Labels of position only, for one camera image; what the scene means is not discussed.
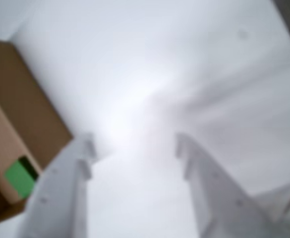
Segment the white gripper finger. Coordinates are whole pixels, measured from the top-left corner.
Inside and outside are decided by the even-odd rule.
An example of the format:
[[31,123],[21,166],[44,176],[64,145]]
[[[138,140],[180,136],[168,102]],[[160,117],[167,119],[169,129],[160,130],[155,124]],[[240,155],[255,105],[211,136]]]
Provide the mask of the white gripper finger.
[[86,238],[87,183],[97,160],[93,135],[73,138],[38,178],[18,238]]
[[176,134],[176,155],[191,192],[202,238],[276,238],[278,225],[191,136]]

